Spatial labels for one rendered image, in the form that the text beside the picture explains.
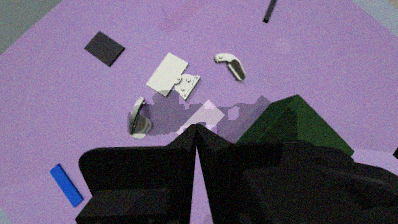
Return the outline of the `blue rectangular bar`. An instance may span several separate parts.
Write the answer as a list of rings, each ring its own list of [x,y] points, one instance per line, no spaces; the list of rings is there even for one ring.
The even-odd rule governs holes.
[[[72,206],[76,208],[76,206],[80,204],[80,202],[84,199],[79,190],[71,182],[70,177],[62,169],[61,164],[57,164],[57,166],[54,166],[50,173],[56,180],[58,186],[62,189]]]

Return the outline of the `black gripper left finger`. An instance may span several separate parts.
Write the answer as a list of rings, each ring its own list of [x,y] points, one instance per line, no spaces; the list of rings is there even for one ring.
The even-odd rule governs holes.
[[[195,159],[196,124],[191,124],[166,146],[90,149],[78,161],[92,194],[98,190],[169,188],[175,219],[190,224]]]

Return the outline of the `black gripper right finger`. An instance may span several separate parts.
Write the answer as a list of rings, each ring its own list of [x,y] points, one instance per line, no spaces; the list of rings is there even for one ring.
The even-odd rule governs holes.
[[[231,224],[244,170],[305,163],[311,167],[317,155],[315,145],[305,140],[231,143],[201,124],[196,128],[213,224]]]

